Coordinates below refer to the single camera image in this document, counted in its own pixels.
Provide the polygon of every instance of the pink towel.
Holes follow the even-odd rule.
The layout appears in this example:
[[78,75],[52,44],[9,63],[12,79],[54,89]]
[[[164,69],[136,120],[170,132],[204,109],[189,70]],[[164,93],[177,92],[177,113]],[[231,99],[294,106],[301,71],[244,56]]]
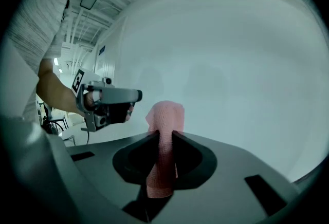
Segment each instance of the pink towel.
[[171,133],[184,130],[184,108],[170,101],[158,102],[146,116],[146,121],[149,132],[160,132],[159,158],[147,177],[147,194],[150,198],[168,197],[173,194],[172,185],[177,178]]

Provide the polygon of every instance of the black slot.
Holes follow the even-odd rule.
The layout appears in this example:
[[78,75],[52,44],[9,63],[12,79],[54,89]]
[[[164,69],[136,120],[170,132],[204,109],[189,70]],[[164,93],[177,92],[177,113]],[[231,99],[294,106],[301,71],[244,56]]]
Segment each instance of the black slot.
[[79,160],[82,160],[82,159],[86,159],[88,157],[92,157],[94,155],[95,154],[92,153],[92,152],[84,152],[84,153],[80,153],[80,154],[76,154],[76,155],[71,155],[71,158],[75,162],[75,161],[79,161]]
[[268,216],[275,214],[287,205],[260,175],[246,177],[245,181]]
[[202,162],[201,152],[185,138],[173,134],[173,154],[178,177],[194,170]]
[[165,198],[148,198],[146,185],[142,185],[135,201],[127,204],[122,210],[144,222],[152,222],[166,206],[171,196]]
[[148,137],[145,142],[139,141],[143,144],[137,145],[128,154],[130,164],[146,176],[158,160],[159,137],[159,132],[157,132],[156,137]]

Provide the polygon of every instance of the white wall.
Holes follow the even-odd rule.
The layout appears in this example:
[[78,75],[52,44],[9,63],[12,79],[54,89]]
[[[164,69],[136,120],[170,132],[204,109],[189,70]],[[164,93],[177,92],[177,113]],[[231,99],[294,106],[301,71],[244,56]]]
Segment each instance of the white wall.
[[121,50],[121,43],[126,26],[125,17],[121,17],[111,25],[105,35],[97,41],[95,73],[101,77],[113,79],[115,62]]
[[88,53],[86,58],[84,59],[81,67],[90,71],[94,71],[94,64],[95,64],[95,58],[97,53],[97,47],[93,49],[91,53]]
[[186,132],[249,150],[291,181],[327,154],[328,47],[300,0],[138,0],[120,16],[114,82],[144,96],[109,135],[145,132],[152,105],[171,100]]

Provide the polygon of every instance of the chair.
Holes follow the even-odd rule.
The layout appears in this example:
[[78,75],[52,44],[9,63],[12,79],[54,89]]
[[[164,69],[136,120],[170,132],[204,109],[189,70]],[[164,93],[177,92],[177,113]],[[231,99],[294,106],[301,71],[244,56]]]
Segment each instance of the chair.
[[45,112],[46,112],[46,116],[47,116],[47,120],[50,123],[54,123],[56,125],[56,129],[57,129],[57,125],[63,130],[63,128],[58,124],[58,122],[63,122],[65,129],[68,128],[68,124],[67,121],[65,119],[65,116],[52,116],[51,111],[52,111],[52,107],[50,107],[48,104],[46,104],[45,102],[43,103],[43,106],[45,107]]

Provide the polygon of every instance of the person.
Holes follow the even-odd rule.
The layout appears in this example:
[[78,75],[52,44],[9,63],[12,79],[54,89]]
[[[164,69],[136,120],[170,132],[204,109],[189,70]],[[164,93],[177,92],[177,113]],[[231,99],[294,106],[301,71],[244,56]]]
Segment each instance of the person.
[[[61,55],[69,7],[69,0],[22,0],[7,29],[9,39],[39,77],[23,113],[26,121],[37,117],[35,92],[54,108],[84,116],[71,89],[52,71],[53,59]],[[92,105],[92,95],[86,97],[88,105]]]

